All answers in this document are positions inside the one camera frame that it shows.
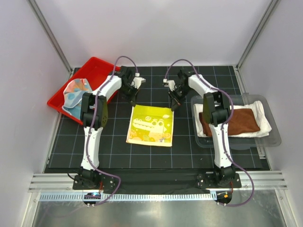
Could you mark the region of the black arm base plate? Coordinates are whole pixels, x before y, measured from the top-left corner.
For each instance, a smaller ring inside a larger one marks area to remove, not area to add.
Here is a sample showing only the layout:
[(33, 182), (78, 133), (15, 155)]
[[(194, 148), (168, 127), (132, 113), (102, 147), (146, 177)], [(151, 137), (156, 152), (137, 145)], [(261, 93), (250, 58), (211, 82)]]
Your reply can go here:
[(214, 169), (103, 169), (79, 170), (72, 177), (74, 190), (117, 188), (121, 194), (177, 194), (242, 187), (238, 173), (221, 174)]

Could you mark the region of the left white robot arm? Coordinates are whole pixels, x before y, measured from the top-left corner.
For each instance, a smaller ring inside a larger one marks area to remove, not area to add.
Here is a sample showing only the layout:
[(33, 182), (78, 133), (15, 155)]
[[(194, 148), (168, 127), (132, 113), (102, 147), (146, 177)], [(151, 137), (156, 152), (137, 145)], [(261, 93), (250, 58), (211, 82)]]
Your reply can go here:
[(135, 107), (140, 86), (144, 82), (138, 70), (132, 71), (122, 66), (119, 71), (112, 71), (95, 91), (83, 94), (80, 120), (84, 127), (85, 145), (80, 174), (85, 176), (83, 182), (89, 189), (96, 189), (100, 184), (100, 177), (96, 174), (100, 137), (108, 121), (107, 102), (118, 91)]

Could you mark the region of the brown towel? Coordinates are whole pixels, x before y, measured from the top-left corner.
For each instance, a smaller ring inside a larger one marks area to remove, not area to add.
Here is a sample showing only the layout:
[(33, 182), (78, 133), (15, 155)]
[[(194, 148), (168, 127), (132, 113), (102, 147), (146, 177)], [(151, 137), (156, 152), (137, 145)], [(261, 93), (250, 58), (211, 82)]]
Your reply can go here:
[[(196, 124), (197, 132), (200, 137), (212, 137), (209, 124), (203, 119), (203, 113), (198, 113)], [(228, 136), (244, 137), (245, 133), (249, 135), (260, 132), (253, 111), (251, 109), (236, 109), (228, 124)]]

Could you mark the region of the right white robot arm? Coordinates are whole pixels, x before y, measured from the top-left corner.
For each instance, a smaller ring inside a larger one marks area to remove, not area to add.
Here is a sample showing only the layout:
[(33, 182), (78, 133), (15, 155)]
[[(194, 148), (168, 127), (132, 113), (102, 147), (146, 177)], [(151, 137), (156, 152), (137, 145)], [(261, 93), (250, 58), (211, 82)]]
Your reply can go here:
[(230, 96), (211, 85), (196, 71), (178, 73), (180, 84), (168, 80), (165, 76), (163, 85), (169, 88), (171, 110), (181, 106), (190, 90), (203, 97), (202, 116), (212, 133), (215, 159), (213, 181), (217, 187), (228, 187), (235, 179), (235, 167), (230, 154), (228, 140), (228, 122), (233, 114), (233, 102)]

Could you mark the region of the yellow patterned towel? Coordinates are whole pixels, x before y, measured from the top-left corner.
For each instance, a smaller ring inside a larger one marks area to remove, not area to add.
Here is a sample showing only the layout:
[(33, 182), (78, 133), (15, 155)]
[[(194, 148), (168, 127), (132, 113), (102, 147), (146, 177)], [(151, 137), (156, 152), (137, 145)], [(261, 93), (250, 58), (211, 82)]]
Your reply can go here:
[(174, 112), (166, 107), (136, 105), (132, 108), (126, 142), (130, 144), (171, 147)]

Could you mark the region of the white terry towel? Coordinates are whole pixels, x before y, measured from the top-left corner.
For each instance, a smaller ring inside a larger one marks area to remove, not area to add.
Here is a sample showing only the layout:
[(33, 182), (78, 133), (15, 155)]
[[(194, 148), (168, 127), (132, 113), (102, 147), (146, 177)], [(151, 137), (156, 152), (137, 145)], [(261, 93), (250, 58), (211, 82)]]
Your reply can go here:
[[(203, 112), (202, 104), (201, 105), (195, 104), (194, 108), (195, 108), (195, 114)], [(268, 133), (272, 130), (267, 119), (265, 118), (263, 105), (260, 101), (255, 101), (251, 105), (235, 105), (234, 110), (236, 109), (251, 109), (253, 111), (257, 125), (260, 128), (260, 132), (255, 132), (250, 135), (248, 133), (245, 133), (244, 138), (264, 137), (267, 136)]]

